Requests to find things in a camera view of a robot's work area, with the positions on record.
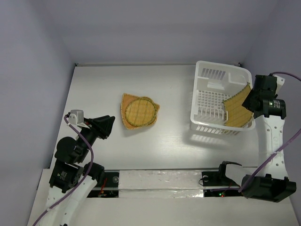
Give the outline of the orange fan-shaped woven plate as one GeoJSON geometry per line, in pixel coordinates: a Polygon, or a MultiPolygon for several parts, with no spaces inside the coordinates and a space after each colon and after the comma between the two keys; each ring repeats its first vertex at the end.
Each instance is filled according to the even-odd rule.
{"type": "Polygon", "coordinates": [[[152,126],[158,118],[160,105],[149,97],[124,93],[121,101],[121,118],[126,129],[152,126]]]}

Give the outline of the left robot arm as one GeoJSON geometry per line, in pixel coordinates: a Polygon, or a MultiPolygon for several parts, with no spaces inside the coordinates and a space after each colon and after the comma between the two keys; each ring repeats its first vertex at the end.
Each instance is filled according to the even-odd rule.
{"type": "Polygon", "coordinates": [[[92,145],[97,139],[109,137],[115,117],[86,119],[76,113],[71,111],[64,117],[78,137],[64,137],[57,143],[47,213],[40,226],[71,226],[89,193],[104,181],[104,167],[94,162],[92,145]]]}

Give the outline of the yellow square bamboo mat plate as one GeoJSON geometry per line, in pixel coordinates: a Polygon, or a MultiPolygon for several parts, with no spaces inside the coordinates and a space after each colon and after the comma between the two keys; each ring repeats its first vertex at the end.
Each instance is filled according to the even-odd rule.
{"type": "Polygon", "coordinates": [[[225,126],[242,128],[252,120],[253,113],[242,106],[250,92],[251,87],[248,82],[236,95],[223,101],[223,106],[228,116],[227,121],[224,123],[225,126]]]}

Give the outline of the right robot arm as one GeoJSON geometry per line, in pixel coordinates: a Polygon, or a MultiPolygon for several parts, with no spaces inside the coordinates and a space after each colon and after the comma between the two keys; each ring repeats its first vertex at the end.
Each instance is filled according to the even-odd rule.
{"type": "Polygon", "coordinates": [[[280,202],[296,192],[296,183],[288,178],[283,149],[300,132],[283,142],[286,104],[277,97],[283,83],[283,78],[274,73],[256,75],[253,89],[242,106],[253,113],[257,125],[259,166],[249,173],[239,163],[223,161],[216,173],[222,194],[234,190],[245,198],[280,202]]]}

